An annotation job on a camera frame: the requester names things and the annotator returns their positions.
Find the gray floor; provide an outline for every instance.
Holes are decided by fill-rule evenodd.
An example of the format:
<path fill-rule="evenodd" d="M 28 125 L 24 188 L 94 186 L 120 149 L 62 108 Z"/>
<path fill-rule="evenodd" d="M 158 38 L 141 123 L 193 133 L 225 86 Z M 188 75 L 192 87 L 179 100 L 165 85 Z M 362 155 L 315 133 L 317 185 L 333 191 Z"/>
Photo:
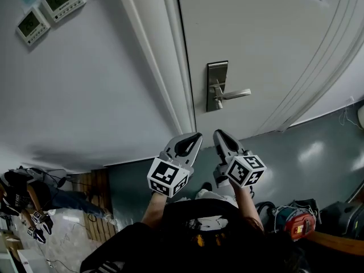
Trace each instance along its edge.
<path fill-rule="evenodd" d="M 363 104 L 364 101 L 348 107 L 349 119 L 357 122 L 356 109 Z M 294 126 L 284 133 L 242 141 L 268 167 L 254 188 L 255 203 L 272 201 L 283 205 L 293 199 L 314 198 L 323 208 L 350 197 L 364 181 L 364 131 L 348 121 L 342 126 L 342 112 Z M 151 195 L 146 179 L 151 162 L 109 168 L 111 199 L 119 229 L 143 216 Z M 176 198 L 192 198 L 204 182 L 213 183 L 212 173 L 219 162 L 214 148 L 200 151 L 192 179 Z M 232 191 L 224 189 L 218 193 L 226 195 Z"/>
<path fill-rule="evenodd" d="M 49 268 L 49 272 L 70 273 L 64 265 L 79 272 L 81 262 L 100 247 L 101 243 L 87 238 L 84 215 L 79 210 L 58 209 L 52 216 L 52 220 L 55 226 L 52 229 L 52 235 L 44 232 L 47 239 L 45 244 L 39 244 L 29 237 L 28 226 L 22 224 L 19 217 L 13 217 L 15 227 L 12 227 L 11 230 L 22 240 L 24 249 L 33 249 L 40 256 L 52 261 L 55 269 Z"/>

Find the thermostat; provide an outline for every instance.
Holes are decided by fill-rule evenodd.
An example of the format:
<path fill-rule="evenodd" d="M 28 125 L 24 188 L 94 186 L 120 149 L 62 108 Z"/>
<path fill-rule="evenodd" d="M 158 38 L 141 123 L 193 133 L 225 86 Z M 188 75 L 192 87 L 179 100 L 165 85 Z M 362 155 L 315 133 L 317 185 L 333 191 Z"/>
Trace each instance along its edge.
<path fill-rule="evenodd" d="M 42 0 L 42 5 L 55 22 L 80 8 L 86 0 Z"/>
<path fill-rule="evenodd" d="M 18 24 L 16 31 L 26 44 L 31 46 L 50 28 L 51 26 L 43 14 L 38 9 L 32 7 Z"/>

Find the door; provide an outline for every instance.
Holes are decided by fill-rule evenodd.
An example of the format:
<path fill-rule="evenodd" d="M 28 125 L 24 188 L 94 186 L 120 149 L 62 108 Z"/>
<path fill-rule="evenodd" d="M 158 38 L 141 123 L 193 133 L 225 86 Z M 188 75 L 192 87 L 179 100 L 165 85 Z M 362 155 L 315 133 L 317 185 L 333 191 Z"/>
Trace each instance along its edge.
<path fill-rule="evenodd" d="M 238 139 L 273 130 L 267 125 L 270 116 L 306 79 L 335 19 L 349 15 L 338 13 L 339 5 L 348 9 L 348 0 L 179 1 L 196 127 L 204 146 L 213 145 L 216 129 Z M 224 93 L 249 88 L 251 95 L 223 101 L 222 109 L 207 112 L 206 66 L 219 61 L 228 61 Z"/>

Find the door handle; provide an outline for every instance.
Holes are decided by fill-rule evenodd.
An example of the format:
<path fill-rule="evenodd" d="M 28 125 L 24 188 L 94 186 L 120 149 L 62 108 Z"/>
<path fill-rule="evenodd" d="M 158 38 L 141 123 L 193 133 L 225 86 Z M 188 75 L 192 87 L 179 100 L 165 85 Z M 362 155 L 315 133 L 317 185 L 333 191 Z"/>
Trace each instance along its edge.
<path fill-rule="evenodd" d="M 207 94 L 207 112 L 222 109 L 223 100 L 251 95 L 250 89 L 224 93 L 226 74 L 228 72 L 228 61 L 210 63 L 207 65 L 208 94 Z"/>

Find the white cloth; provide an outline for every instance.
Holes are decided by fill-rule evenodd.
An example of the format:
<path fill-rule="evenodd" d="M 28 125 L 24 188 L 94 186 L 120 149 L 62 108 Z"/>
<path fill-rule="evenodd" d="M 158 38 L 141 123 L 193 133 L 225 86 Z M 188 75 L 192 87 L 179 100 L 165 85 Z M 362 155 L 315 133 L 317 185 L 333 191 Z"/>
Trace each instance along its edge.
<path fill-rule="evenodd" d="M 206 189 L 202 189 L 199 191 L 199 193 L 196 195 L 195 199 L 219 199 L 222 201 L 227 201 L 230 204 L 234 205 L 235 207 L 238 207 L 238 204 L 236 200 L 231 196 L 221 196 L 219 194 L 216 194 L 212 191 L 208 191 Z M 188 201 L 186 197 L 181 198 L 178 201 Z M 198 218 L 197 221 L 200 223 L 200 230 L 202 231 L 210 231 L 210 230 L 220 230 L 223 229 L 227 224 L 228 220 L 225 218 L 222 218 L 222 216 L 211 216 L 211 217 L 201 217 Z M 195 220 L 190 220 L 190 224 L 194 225 Z"/>

